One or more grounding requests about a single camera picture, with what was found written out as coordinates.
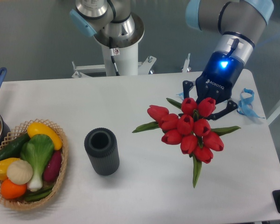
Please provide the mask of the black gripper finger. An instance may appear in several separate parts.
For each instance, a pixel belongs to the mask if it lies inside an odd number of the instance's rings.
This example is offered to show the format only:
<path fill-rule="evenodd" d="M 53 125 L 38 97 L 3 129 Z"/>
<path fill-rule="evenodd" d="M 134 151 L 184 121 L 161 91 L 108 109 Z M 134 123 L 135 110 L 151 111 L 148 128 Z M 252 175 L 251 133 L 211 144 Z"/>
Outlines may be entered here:
<path fill-rule="evenodd" d="M 228 113 L 236 110 L 238 108 L 238 104 L 235 103 L 233 100 L 227 101 L 227 106 L 221 110 L 220 112 L 212 113 L 207 117 L 207 120 L 218 120 L 223 116 L 227 115 Z"/>
<path fill-rule="evenodd" d="M 196 110 L 196 101 L 189 96 L 190 89 L 194 86 L 193 82 L 185 80 L 182 83 L 184 100 L 181 104 L 181 111 L 185 115 L 193 117 Z"/>

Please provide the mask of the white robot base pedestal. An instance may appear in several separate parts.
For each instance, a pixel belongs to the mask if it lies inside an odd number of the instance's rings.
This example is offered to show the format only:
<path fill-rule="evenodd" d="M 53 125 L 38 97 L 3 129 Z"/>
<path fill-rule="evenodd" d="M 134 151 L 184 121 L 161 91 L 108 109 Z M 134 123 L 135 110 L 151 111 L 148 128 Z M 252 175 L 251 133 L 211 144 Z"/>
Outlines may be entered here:
<path fill-rule="evenodd" d="M 144 35 L 142 19 L 131 12 L 121 23 L 108 23 L 97 34 L 107 76 L 138 75 L 138 44 Z"/>

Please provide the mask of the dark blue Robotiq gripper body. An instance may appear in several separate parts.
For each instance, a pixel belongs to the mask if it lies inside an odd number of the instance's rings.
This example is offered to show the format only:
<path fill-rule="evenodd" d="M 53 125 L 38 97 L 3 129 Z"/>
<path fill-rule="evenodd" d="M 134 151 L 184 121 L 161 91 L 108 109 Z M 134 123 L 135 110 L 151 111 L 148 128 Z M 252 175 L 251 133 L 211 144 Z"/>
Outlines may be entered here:
<path fill-rule="evenodd" d="M 231 98 L 244 64 L 222 52 L 214 52 L 202 74 L 196 79 L 197 102 L 212 98 L 216 104 Z"/>

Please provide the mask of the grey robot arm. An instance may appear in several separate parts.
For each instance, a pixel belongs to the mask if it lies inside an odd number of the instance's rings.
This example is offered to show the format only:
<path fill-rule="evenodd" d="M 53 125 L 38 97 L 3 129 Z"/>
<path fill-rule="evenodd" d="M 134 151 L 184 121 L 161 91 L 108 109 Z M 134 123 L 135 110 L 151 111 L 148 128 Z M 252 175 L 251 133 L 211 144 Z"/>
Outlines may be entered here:
<path fill-rule="evenodd" d="M 186 7 L 186 23 L 198 30 L 221 34 L 202 74 L 196 79 L 197 101 L 210 97 L 227 107 L 207 119 L 217 120 L 237 110 L 256 117 L 253 97 L 231 100 L 232 89 L 273 13 L 271 0 L 191 0 Z"/>

